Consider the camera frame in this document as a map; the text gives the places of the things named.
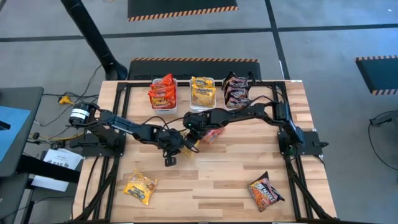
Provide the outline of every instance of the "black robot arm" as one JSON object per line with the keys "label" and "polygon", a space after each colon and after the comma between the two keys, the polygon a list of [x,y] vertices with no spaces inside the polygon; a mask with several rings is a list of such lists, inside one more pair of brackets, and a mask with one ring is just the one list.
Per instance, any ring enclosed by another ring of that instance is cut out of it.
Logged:
{"label": "black robot arm", "polygon": [[[95,118],[96,111],[99,111],[99,118]],[[152,144],[163,150],[165,166],[176,164],[174,155],[184,147],[183,136],[176,129],[164,129],[162,126],[153,124],[137,124],[111,111],[101,110],[98,105],[91,103],[76,104],[69,118],[69,123],[74,128],[85,128],[98,136],[99,143],[103,147],[113,147],[119,144],[117,129],[123,133],[131,134],[134,139],[143,144]]]}
{"label": "black robot arm", "polygon": [[[265,111],[265,108],[271,106],[273,118]],[[269,125],[281,127],[289,137],[291,145],[303,143],[303,131],[296,127],[289,116],[289,108],[284,103],[256,103],[243,109],[224,110],[215,108],[201,113],[185,114],[183,125],[190,130],[187,138],[191,144],[201,140],[204,135],[212,129],[225,127],[229,123],[244,121],[247,119],[261,119]]]}

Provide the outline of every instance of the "orange snack bag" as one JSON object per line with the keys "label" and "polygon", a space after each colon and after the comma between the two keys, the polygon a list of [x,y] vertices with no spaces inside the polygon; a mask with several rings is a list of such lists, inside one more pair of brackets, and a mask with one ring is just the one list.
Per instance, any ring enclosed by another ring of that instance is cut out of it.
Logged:
{"label": "orange snack bag", "polygon": [[152,109],[172,109],[175,108],[175,92],[167,91],[165,93],[157,94],[154,91],[148,92],[150,103],[152,104]]}
{"label": "orange snack bag", "polygon": [[175,85],[168,85],[168,86],[164,86],[162,88],[153,89],[151,91],[156,94],[168,93],[170,91],[175,91]]}
{"label": "orange snack bag", "polygon": [[171,73],[167,74],[163,79],[158,82],[150,85],[151,90],[156,90],[158,88],[164,88],[169,85],[173,85],[174,80],[173,80],[173,75]]}

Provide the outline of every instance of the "concrete floor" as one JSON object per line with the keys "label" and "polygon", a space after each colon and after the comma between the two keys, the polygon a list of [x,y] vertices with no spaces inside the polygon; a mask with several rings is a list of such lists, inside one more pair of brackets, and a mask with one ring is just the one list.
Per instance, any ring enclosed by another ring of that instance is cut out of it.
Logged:
{"label": "concrete floor", "polygon": [[[238,0],[236,12],[127,22],[127,1],[83,0],[103,34],[170,30],[270,27],[263,0]],[[278,27],[345,26],[398,23],[395,0],[272,0]],[[0,38],[80,35],[60,1],[7,0],[0,12]],[[355,57],[398,52],[398,29],[280,32],[291,79],[303,80],[312,116],[321,137],[326,171],[338,217],[358,222],[396,223],[398,172],[382,164],[368,141],[368,119],[396,110],[396,96],[372,96],[354,63]],[[133,57],[258,58],[263,79],[281,79],[271,32],[174,37],[107,39],[115,57],[126,67]],[[0,88],[42,86],[46,93],[82,93],[99,65],[84,40],[0,43]],[[104,80],[99,70],[88,94]],[[36,119],[46,123],[65,109],[55,98],[43,97]],[[68,113],[42,135],[57,133]],[[390,124],[372,129],[376,150],[398,167],[396,130]],[[36,156],[47,146],[27,145]],[[74,195],[75,185],[65,195]],[[37,199],[50,193],[37,192]],[[37,204],[31,223],[70,218],[71,200]]]}

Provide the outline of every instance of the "wooden table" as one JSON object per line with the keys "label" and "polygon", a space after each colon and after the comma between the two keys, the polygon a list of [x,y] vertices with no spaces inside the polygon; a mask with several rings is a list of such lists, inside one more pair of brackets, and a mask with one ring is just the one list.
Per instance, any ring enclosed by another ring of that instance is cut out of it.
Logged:
{"label": "wooden table", "polygon": [[[286,81],[287,93],[294,123],[304,130],[313,129],[307,97],[301,81]],[[112,110],[117,82],[103,82],[98,104]],[[133,87],[127,119],[141,123],[155,115],[150,108],[149,87]],[[217,89],[217,105],[223,103],[221,90]],[[254,86],[251,98],[259,95],[272,97],[270,89]],[[178,88],[178,114],[163,116],[166,121],[182,117],[189,110],[189,87]],[[160,121],[150,123],[162,125]],[[182,128],[182,122],[171,127]],[[177,155],[177,165],[164,166],[162,151],[155,146],[143,145],[132,136],[127,137],[126,150],[120,159],[118,179],[112,209],[112,222],[249,222],[294,221],[292,198],[287,181],[285,163],[279,153],[278,128],[258,119],[229,124],[225,132],[210,145],[201,143],[199,154],[189,158]],[[323,164],[314,156],[302,156],[303,169],[309,191],[331,216],[336,216],[328,180]],[[81,213],[87,178],[93,158],[85,159],[76,192],[73,214]],[[88,204],[98,188],[100,158],[88,188]],[[158,185],[149,200],[149,206],[124,194],[127,178],[138,169]],[[285,202],[277,202],[259,212],[247,184],[268,171],[271,184],[282,194]],[[302,194],[297,189],[301,214],[305,217]],[[100,218],[104,217],[108,193],[101,204]]]}

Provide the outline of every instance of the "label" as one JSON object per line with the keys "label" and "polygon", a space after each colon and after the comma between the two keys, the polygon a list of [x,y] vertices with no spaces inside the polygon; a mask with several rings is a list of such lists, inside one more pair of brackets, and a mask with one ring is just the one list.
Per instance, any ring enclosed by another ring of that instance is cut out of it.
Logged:
{"label": "label", "polygon": [[89,115],[90,115],[89,112],[87,112],[87,111],[85,111],[85,110],[82,110],[82,109],[76,109],[76,108],[72,110],[72,113],[80,113],[80,114],[84,114],[84,115],[86,115],[86,116],[89,116]]}
{"label": "label", "polygon": [[75,118],[81,118],[81,119],[86,119],[87,116],[80,114],[80,113],[72,113],[70,115],[71,117],[75,117]]}

